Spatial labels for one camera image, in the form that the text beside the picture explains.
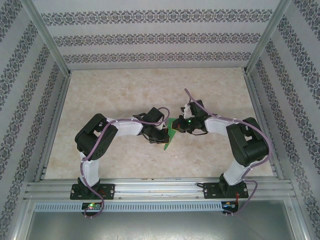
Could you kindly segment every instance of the black bracket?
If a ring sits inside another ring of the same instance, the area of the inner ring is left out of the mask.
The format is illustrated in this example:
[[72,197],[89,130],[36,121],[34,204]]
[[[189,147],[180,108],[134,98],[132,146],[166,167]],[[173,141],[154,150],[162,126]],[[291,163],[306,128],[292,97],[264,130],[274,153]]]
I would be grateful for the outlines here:
[[[113,200],[115,196],[115,185],[108,183],[96,183],[91,188],[100,194],[104,200]],[[70,193],[71,200],[100,200],[100,198],[87,188],[78,177],[78,183],[73,184]]]
[[247,185],[243,181],[230,186],[225,193],[221,191],[218,182],[204,182],[196,185],[203,189],[205,199],[247,199],[249,197]]

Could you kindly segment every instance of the patterned wallpaper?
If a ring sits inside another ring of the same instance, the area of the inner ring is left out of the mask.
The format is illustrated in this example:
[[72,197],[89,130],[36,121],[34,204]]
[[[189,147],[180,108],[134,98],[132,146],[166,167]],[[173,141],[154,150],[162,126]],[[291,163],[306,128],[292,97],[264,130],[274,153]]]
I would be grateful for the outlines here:
[[244,67],[279,0],[37,0],[68,67]]
[[294,0],[251,72],[278,159],[320,239],[320,5]]
[[11,235],[65,81],[19,0],[0,1],[0,240]]

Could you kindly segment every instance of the enclosure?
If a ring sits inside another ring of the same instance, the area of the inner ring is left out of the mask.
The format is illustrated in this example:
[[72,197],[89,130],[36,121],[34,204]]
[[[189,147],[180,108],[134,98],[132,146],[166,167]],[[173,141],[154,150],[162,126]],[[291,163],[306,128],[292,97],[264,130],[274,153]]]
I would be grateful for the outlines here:
[[[319,0],[0,5],[1,239],[320,238]],[[255,118],[271,139],[270,161],[245,178],[258,184],[247,183],[246,208],[224,216],[232,199],[197,185],[232,164],[227,137],[177,132],[164,150],[130,135],[99,162],[113,199],[85,219],[89,201],[70,199],[77,133],[97,113],[167,107],[176,119],[184,88],[219,116]]]

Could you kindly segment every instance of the marble floor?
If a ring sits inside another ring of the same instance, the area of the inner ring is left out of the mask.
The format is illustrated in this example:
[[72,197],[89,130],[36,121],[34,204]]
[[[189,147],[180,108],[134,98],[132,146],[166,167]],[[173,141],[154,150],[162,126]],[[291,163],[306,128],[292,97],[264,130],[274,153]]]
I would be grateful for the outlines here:
[[[241,68],[164,68],[73,71],[51,151],[46,179],[80,175],[76,134],[96,114],[118,119],[167,107],[181,114],[189,97],[201,99],[211,112],[245,119],[255,113]],[[100,158],[100,178],[218,177],[231,164],[227,137],[176,133],[169,147],[149,144],[143,136],[117,137]],[[248,176],[272,176],[267,162]]]

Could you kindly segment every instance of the green object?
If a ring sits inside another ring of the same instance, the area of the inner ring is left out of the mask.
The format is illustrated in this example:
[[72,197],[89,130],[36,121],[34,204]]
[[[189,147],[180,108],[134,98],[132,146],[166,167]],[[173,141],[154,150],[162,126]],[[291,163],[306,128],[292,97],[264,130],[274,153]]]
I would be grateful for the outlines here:
[[174,120],[176,120],[176,118],[169,118],[169,119],[168,119],[168,134],[169,134],[170,139],[169,139],[169,143],[166,143],[166,144],[164,145],[164,150],[167,149],[167,147],[168,147],[169,144],[171,143],[171,140],[174,138],[174,135],[175,135],[176,132],[177,132],[176,130],[173,130],[173,129],[172,129],[172,122],[173,122]]

